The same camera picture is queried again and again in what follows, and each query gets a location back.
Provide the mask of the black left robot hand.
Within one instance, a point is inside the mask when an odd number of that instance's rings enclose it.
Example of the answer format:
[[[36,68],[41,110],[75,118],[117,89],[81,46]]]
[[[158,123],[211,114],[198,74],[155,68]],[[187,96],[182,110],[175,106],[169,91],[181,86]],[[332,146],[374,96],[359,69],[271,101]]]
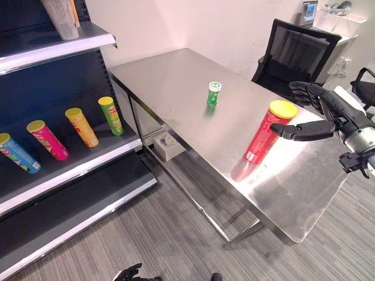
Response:
[[[112,279],[112,281],[162,281],[160,276],[153,278],[138,276],[142,263],[137,263],[124,270],[119,271]]]

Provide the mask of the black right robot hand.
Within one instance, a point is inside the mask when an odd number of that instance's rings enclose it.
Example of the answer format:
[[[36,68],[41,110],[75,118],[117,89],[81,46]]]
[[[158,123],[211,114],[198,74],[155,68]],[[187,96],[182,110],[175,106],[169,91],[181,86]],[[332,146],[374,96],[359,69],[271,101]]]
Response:
[[[353,107],[334,91],[303,81],[289,83],[297,101],[313,106],[325,116],[325,120],[311,121],[297,125],[273,123],[270,130],[276,135],[293,141],[316,141],[331,138],[340,132],[345,141],[358,130],[374,128],[374,122],[365,113]]]

